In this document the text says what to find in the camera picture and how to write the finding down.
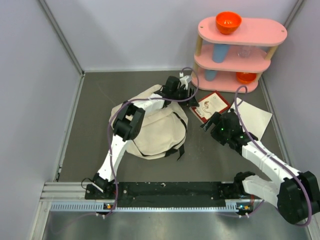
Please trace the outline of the red cover book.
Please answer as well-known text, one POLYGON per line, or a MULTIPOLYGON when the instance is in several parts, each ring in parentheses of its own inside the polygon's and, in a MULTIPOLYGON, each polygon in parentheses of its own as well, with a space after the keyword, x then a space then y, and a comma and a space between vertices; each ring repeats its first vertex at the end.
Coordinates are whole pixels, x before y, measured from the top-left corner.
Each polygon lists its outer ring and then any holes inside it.
POLYGON ((206 123, 215 112, 221 114, 231 106, 218 91, 203 97, 198 104, 198 107, 190 107, 190 110, 202 123, 206 123))

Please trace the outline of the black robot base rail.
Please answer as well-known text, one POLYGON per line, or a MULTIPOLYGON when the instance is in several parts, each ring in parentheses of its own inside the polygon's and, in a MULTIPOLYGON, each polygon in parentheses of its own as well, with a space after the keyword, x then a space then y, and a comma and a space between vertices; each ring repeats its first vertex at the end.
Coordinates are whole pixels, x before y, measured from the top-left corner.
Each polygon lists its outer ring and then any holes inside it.
POLYGON ((232 183, 120 182, 117 206, 122 208, 224 207, 225 200, 239 199, 232 183))

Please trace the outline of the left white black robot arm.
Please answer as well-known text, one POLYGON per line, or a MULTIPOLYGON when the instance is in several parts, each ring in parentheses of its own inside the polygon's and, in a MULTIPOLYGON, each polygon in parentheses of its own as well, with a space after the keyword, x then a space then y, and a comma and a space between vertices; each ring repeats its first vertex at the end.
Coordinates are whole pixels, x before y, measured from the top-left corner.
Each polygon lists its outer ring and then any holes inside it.
POLYGON ((107 127, 108 152, 92 184, 102 198, 117 191, 115 178, 124 153, 153 160, 177 151, 184 154, 188 117, 183 106, 197 107, 192 77, 169 76, 112 109, 107 127))

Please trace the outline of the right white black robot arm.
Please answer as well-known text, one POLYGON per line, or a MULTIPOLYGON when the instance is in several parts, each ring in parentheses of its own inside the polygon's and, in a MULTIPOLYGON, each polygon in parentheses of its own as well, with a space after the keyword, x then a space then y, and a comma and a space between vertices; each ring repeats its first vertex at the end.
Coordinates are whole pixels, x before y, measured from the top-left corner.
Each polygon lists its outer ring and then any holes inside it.
POLYGON ((254 195, 273 205, 290 224, 319 213, 320 188, 316 176, 301 172, 270 152, 258 138, 245 131, 236 112, 215 112, 201 125, 221 145, 229 145, 243 158, 256 165, 269 180, 252 172, 240 172, 234 178, 233 192, 239 198, 254 195))

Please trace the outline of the cream canvas student backpack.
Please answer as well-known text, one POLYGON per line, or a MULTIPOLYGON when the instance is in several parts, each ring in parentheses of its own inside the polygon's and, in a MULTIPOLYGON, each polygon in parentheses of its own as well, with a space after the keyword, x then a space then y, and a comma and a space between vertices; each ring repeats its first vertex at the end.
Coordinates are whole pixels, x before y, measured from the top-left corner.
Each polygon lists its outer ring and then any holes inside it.
POLYGON ((184 144, 188 117, 177 102, 145 114, 139 135, 127 145, 126 152, 146 160, 167 157, 184 144))

